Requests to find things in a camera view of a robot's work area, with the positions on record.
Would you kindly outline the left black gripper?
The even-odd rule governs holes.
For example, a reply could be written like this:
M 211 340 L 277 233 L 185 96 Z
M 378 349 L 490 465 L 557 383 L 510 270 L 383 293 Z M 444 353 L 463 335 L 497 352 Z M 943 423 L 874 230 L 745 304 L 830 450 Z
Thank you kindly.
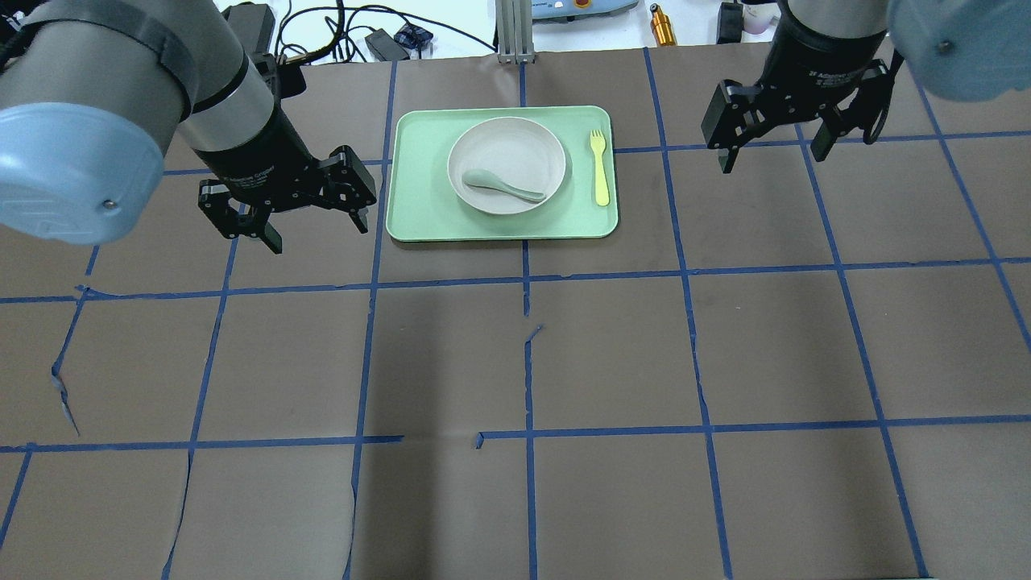
M 286 161 L 246 165 L 226 153 L 199 151 L 217 176 L 202 180 L 198 208 L 224 238 L 257 238 L 276 255 L 282 238 L 270 224 L 274 213 L 313 208 L 345 212 L 367 234 L 368 212 L 375 205 L 375 180 L 353 148 L 342 144 L 325 160 L 311 155 L 299 165 Z

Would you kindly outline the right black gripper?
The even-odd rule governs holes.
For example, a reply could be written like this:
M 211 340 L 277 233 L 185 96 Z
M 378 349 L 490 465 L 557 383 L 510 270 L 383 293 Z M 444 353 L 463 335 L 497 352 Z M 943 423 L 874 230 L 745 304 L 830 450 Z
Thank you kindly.
M 863 143 L 876 143 L 890 114 L 902 64 L 902 55 L 892 55 L 888 63 L 874 58 L 842 76 L 792 67 L 778 73 L 779 81 L 769 80 L 766 74 L 752 87 L 726 78 L 714 89 L 701 122 L 706 147 L 717 152 L 719 168 L 729 175 L 745 135 L 755 139 L 790 122 L 822 120 L 809 144 L 817 163 L 851 130 L 862 131 Z

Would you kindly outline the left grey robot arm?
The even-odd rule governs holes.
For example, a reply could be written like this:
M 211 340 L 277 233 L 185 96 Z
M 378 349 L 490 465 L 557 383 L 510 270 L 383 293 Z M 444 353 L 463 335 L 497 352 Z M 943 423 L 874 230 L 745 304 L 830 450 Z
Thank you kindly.
M 2 47 L 1 219 L 104 245 L 135 227 L 179 135 L 211 171 L 197 205 L 224 238 L 279 254 L 272 214 L 336 210 L 368 231 L 375 181 L 347 146 L 310 153 L 281 102 L 296 64 L 250 52 L 209 1 L 42 1 Z

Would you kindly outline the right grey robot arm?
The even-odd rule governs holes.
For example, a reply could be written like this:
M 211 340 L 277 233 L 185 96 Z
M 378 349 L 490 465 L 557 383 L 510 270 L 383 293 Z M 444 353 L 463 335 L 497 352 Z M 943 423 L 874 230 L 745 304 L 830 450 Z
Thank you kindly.
M 1027 1 L 780 1 L 758 81 L 722 80 L 701 122 L 722 172 L 752 140 L 820 121 L 821 162 L 860 130 L 876 143 L 903 66 L 950 102 L 990 102 L 1030 82 Z

